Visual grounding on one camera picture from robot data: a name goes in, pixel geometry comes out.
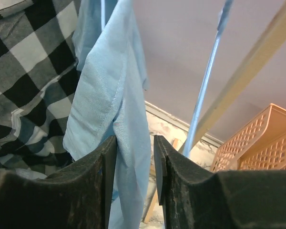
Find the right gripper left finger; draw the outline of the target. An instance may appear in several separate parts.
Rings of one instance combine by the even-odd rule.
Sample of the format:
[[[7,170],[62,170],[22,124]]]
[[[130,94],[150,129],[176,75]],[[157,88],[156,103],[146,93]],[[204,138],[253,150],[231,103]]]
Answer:
[[[106,229],[116,137],[45,179],[0,170],[0,229]]]

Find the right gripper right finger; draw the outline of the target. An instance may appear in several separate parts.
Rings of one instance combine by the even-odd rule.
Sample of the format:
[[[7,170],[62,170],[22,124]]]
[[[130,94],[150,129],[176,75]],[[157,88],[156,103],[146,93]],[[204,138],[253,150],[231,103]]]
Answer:
[[[286,170],[212,173],[154,137],[167,229],[286,229]]]

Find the blue wire hanger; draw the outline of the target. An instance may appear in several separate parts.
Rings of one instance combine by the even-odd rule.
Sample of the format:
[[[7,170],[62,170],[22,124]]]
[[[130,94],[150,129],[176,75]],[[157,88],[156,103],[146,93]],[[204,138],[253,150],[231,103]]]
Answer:
[[[216,52],[217,52],[217,48],[219,45],[219,42],[221,40],[222,37],[222,33],[225,30],[228,18],[229,18],[229,12],[230,9],[232,7],[233,4],[233,0],[226,0],[225,4],[221,10],[221,14],[220,14],[220,19],[218,22],[218,26],[217,26],[217,33],[215,36],[215,41],[212,47],[212,51],[207,63],[207,67],[204,73],[204,77],[203,77],[203,81],[200,87],[200,91],[198,94],[198,98],[197,98],[197,102],[194,108],[194,113],[193,113],[193,117],[191,119],[191,123],[190,123],[190,127],[188,130],[188,135],[184,144],[184,148],[183,148],[183,155],[187,158],[189,158],[190,156],[190,152],[193,148],[193,143],[194,143],[194,137],[196,134],[196,129],[197,129],[197,125],[198,125],[198,121],[199,121],[199,116],[200,116],[200,112],[203,106],[203,102],[204,102],[204,97],[205,97],[205,93],[206,93],[206,89],[208,87],[208,82],[209,82],[209,78],[210,78],[210,74],[212,71],[212,67],[215,61],[215,56],[216,56]]]

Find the light blue shirt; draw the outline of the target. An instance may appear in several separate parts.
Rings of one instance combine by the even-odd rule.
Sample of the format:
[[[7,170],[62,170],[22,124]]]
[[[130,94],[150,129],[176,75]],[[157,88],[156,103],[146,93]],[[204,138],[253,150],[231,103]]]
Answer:
[[[117,138],[109,227],[137,229],[147,196],[151,142],[149,80],[131,0],[83,0],[72,38],[81,73],[64,148],[74,160]]]

